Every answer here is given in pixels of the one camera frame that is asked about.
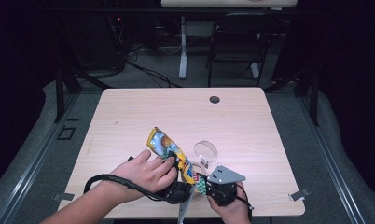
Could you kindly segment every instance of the chair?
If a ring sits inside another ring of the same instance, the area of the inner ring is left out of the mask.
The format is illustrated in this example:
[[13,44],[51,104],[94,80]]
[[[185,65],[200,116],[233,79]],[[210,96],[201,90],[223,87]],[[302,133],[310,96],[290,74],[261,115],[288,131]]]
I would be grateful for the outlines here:
[[207,68],[211,87],[213,62],[260,64],[259,86],[263,64],[277,19],[266,13],[230,13],[217,19],[213,26]]

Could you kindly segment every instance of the yellow snack bag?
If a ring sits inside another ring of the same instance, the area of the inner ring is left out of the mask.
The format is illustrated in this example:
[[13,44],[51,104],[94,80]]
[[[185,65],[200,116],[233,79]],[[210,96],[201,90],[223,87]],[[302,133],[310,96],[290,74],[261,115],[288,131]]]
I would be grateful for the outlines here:
[[158,127],[155,127],[147,138],[146,145],[157,155],[164,160],[169,157],[169,152],[172,151],[177,158],[178,169],[182,176],[189,184],[195,184],[193,179],[193,165],[188,160],[182,149],[171,138],[162,132]]

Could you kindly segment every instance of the table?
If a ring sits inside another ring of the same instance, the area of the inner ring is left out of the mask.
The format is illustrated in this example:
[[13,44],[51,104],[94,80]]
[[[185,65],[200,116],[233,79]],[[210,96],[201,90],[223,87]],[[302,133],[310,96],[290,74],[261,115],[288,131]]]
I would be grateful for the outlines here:
[[[218,97],[219,103],[211,103],[212,96]],[[193,162],[199,161],[193,149],[196,143],[213,143],[218,152],[216,163],[246,177],[245,189],[255,207],[253,216],[304,213],[303,202],[288,197],[299,189],[265,94],[259,88],[104,91],[65,192],[74,194],[75,200],[89,178],[108,174],[130,156],[148,149],[146,140],[155,126]],[[69,203],[62,201],[59,209]],[[144,197],[116,207],[106,218],[177,218],[178,208]],[[187,211],[189,217],[218,214],[206,197],[199,195]]]
[[[161,0],[163,7],[295,7],[298,0]],[[181,19],[181,62],[179,78],[187,77],[188,53],[185,17]],[[258,76],[257,65],[251,66],[253,77]]]

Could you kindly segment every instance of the gray floor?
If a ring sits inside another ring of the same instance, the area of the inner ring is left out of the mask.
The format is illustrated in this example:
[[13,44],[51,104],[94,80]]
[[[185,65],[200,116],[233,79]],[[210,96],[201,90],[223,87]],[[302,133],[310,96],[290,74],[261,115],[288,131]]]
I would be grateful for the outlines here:
[[[142,50],[137,54],[137,64],[162,73],[172,82],[183,87],[205,87],[207,70],[206,50],[200,40],[189,45],[187,78],[178,78],[179,52],[166,54],[163,51]],[[271,84],[271,72],[275,65],[277,52],[282,46],[278,39],[271,46],[266,63],[261,87]],[[250,76],[249,71],[229,67],[228,74],[237,77]],[[116,88],[157,88],[158,85],[148,75],[126,66],[125,70],[114,77],[102,79]],[[66,93],[68,100],[67,114],[59,125],[53,123],[56,112],[54,83],[46,88],[46,105],[41,117],[30,136],[21,147],[19,154],[0,180],[0,217],[6,223],[37,223],[57,210],[59,202],[52,200],[55,192],[63,192],[72,172],[77,153],[83,143],[90,120],[97,106],[101,91],[88,81],[80,80],[84,91],[80,95]],[[253,85],[252,81],[241,80],[231,83],[229,80],[217,80],[219,86]],[[307,188],[312,194],[305,200],[306,213],[300,217],[274,217],[273,223],[375,223],[375,194],[366,186],[346,157],[341,142],[337,121],[325,95],[320,94],[319,127],[313,127],[307,119],[306,100],[295,98],[291,90],[293,83],[276,93],[267,94],[271,113],[283,140],[285,151],[290,161],[298,186]],[[57,140],[61,127],[76,129],[69,141]],[[337,163],[342,174],[342,181],[347,188],[341,188],[334,179],[334,167],[326,165],[328,157],[323,153],[323,143],[331,158]],[[31,166],[33,161],[42,161],[38,167]],[[343,200],[343,194],[353,196],[352,201]],[[355,207],[361,217],[352,217],[349,206]],[[255,217],[254,223],[269,223],[267,217]]]

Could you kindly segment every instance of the person's left hand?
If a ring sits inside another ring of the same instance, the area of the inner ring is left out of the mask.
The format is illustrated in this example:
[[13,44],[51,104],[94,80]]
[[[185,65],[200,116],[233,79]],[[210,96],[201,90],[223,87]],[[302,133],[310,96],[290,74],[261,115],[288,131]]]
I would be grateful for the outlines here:
[[[111,172],[111,175],[128,179],[152,193],[167,188],[177,176],[176,169],[172,168],[174,158],[170,157],[165,162],[162,161],[161,157],[157,157],[153,161],[147,161],[150,155],[151,152],[149,150],[141,152],[136,158],[118,166]],[[134,201],[144,196],[138,190],[128,189],[123,185],[110,181],[102,181],[98,187],[109,190],[109,195],[112,195],[110,200],[115,204]]]

